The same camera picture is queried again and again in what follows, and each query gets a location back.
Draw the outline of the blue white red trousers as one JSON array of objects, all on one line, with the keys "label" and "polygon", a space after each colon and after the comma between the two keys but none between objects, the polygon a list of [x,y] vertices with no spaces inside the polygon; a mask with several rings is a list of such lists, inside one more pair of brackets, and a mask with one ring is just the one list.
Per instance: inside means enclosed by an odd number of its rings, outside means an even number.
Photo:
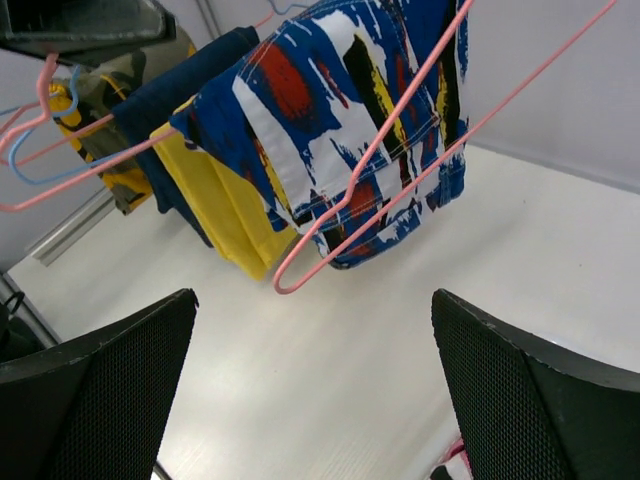
[{"label": "blue white red trousers", "polygon": [[251,183],[275,230],[314,232],[349,269],[395,247],[464,189],[461,23],[400,114],[394,107],[457,1],[320,1],[285,21],[170,120]]}]

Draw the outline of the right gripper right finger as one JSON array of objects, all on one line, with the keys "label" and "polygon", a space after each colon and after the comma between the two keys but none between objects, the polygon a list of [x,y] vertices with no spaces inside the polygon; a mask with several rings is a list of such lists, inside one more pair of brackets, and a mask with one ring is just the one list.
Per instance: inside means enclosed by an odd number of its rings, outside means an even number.
[{"label": "right gripper right finger", "polygon": [[475,479],[636,479],[639,375],[437,290],[431,322]]}]

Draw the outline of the pink camouflage trousers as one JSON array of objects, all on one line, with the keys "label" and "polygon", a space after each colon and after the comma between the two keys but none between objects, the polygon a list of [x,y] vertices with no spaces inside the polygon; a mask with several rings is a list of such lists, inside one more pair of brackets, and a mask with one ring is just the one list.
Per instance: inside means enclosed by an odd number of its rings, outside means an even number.
[{"label": "pink camouflage trousers", "polygon": [[451,446],[443,461],[434,467],[428,477],[428,480],[472,479],[469,458],[461,438]]}]

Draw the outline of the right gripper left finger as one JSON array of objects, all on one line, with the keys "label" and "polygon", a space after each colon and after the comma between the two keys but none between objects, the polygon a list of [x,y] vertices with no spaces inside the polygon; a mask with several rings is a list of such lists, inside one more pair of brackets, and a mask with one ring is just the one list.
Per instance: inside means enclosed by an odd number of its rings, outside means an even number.
[{"label": "right gripper left finger", "polygon": [[197,308],[180,289],[40,350],[13,335],[3,308],[2,478],[151,478]]}]

